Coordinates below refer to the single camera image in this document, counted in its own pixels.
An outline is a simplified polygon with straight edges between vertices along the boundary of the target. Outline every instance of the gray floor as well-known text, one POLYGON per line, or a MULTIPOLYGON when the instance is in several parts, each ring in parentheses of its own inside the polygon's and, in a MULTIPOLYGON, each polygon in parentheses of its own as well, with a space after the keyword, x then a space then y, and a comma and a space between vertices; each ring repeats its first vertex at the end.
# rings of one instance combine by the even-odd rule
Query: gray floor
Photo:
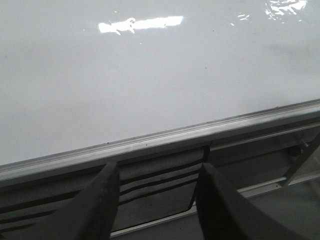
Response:
MULTIPOLYGON (((267 215, 310 240, 320 239, 320 181, 249 199, 267 215)), ((197 215, 113 238, 114 240, 203 240, 197 215)))

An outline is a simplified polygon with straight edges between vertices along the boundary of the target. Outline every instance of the white glossy surface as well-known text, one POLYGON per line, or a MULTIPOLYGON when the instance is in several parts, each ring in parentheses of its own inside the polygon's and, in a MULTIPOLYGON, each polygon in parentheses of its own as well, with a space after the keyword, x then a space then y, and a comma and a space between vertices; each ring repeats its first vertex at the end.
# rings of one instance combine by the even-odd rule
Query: white glossy surface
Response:
POLYGON ((318 99, 319 10, 3 2, 0 165, 318 99))

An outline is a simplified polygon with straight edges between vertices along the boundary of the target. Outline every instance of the louvered panel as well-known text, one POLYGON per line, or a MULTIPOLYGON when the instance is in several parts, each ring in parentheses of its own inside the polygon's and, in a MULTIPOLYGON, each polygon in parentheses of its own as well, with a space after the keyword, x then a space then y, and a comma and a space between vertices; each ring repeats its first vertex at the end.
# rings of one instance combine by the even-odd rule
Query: louvered panel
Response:
MULTIPOLYGON (((113 231, 186 211, 203 156, 199 148, 120 166, 122 203, 113 231)), ((71 201, 97 173, 4 192, 0 195, 0 233, 10 235, 42 221, 71 201)))

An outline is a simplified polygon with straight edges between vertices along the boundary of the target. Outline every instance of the whiteboard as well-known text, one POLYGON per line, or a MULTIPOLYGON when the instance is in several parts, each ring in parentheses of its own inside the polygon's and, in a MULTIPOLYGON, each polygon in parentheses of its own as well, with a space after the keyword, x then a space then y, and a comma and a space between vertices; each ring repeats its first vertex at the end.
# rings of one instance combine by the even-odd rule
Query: whiteboard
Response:
POLYGON ((0 165, 320 98, 320 2, 10 0, 0 165))

